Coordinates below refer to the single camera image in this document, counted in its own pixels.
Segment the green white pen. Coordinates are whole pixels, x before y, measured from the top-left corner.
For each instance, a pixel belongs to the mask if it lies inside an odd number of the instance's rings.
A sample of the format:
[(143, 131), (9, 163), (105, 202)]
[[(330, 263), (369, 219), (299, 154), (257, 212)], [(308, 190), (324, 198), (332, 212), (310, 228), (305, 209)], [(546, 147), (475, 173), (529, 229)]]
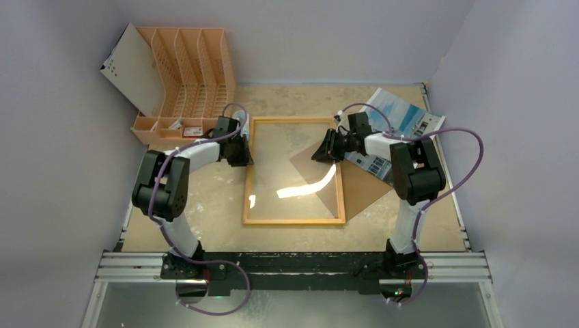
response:
[(168, 129), (171, 130), (175, 130), (175, 129), (180, 129), (182, 127), (182, 119), (177, 119), (175, 122), (173, 122)]

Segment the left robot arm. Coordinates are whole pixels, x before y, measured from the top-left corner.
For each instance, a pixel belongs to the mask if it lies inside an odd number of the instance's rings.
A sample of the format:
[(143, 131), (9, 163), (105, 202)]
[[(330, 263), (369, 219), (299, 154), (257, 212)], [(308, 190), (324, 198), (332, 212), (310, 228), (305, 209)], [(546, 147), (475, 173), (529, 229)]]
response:
[(206, 260), (199, 239), (191, 232), (185, 214), (189, 176), (219, 161), (231, 167), (253, 164), (249, 150), (250, 117), (237, 111), (221, 116), (207, 137), (172, 151), (145, 153), (132, 191), (132, 205), (159, 228), (169, 245), (169, 254), (179, 258), (177, 270), (186, 279), (196, 279), (203, 266), (227, 266), (227, 260)]

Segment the white perforated paper sheet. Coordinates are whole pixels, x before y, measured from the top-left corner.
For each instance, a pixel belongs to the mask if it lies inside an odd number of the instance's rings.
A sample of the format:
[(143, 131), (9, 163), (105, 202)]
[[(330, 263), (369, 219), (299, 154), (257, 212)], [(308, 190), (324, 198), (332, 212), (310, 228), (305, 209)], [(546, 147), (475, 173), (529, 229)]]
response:
[(100, 73), (144, 116), (158, 116), (165, 97), (163, 84), (151, 47), (133, 24), (127, 24)]

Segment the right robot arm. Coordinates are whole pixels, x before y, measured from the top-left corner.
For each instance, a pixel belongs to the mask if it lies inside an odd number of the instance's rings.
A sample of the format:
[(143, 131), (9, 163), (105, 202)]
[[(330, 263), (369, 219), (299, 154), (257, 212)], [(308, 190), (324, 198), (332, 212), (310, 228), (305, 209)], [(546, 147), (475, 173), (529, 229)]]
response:
[(393, 188), (400, 205), (395, 229), (386, 242), (383, 268), (388, 276), (399, 278), (419, 263), (421, 216), (446, 186), (432, 140), (435, 133), (408, 138), (375, 131), (364, 111), (348, 115), (348, 126), (344, 133), (338, 128), (328, 129), (311, 158), (320, 163), (336, 163), (343, 161), (347, 153), (357, 152), (391, 162)]

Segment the orange plastic desk organizer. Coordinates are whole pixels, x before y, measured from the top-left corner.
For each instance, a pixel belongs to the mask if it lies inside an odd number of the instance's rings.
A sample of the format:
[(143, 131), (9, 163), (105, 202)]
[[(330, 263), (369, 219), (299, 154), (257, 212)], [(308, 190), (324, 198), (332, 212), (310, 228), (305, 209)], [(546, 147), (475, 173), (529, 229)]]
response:
[[(236, 78), (223, 28), (137, 27), (150, 45), (165, 97), (156, 117), (139, 114), (131, 128), (145, 145), (184, 145), (184, 127), (216, 126), (225, 105), (234, 101)], [(180, 129), (168, 127), (182, 119)]]

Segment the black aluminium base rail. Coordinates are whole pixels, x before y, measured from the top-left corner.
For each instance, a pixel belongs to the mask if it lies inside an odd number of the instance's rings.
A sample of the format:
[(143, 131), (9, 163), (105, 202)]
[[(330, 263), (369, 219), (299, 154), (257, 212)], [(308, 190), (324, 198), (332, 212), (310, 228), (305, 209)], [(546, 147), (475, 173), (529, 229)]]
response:
[(492, 282), (483, 253), (426, 252), (424, 263), (390, 269), (379, 251), (207, 252), (205, 264), (165, 253), (106, 252), (98, 283), (175, 284), (182, 294), (230, 295), (233, 290), (355, 291), (408, 299), (427, 284)]

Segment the brown frame backing board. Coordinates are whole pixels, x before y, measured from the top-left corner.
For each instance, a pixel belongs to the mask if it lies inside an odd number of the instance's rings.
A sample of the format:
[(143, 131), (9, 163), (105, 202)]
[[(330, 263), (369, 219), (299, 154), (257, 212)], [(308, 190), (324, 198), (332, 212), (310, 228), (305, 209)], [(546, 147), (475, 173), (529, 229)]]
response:
[(320, 143), (315, 142), (308, 148), (289, 159), (305, 183), (296, 188), (301, 193), (315, 195), (327, 207), (332, 216), (338, 216), (338, 196), (335, 174), (341, 176), (341, 190), (345, 214), (349, 221), (357, 214), (386, 195), (393, 188), (354, 163), (344, 160), (336, 165), (318, 163), (311, 159)]

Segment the building and sky photo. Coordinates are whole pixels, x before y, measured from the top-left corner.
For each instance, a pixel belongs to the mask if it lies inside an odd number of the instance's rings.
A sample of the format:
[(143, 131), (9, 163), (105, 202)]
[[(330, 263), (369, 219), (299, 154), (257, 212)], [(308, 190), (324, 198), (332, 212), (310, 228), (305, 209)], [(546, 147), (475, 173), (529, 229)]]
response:
[[(359, 111), (367, 114), (373, 131), (385, 131), (391, 127), (394, 135), (413, 139), (437, 131), (445, 121), (444, 116), (434, 115), (382, 88), (378, 88)], [(393, 186), (390, 161), (357, 152), (347, 152), (345, 159)]]

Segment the red white small box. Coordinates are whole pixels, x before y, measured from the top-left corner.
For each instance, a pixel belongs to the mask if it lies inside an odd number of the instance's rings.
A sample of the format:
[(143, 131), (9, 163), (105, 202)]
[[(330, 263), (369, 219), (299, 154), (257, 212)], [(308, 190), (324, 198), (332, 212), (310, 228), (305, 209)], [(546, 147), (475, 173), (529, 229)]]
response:
[(183, 130), (183, 138), (197, 138), (203, 135), (203, 129), (200, 126), (187, 126)]

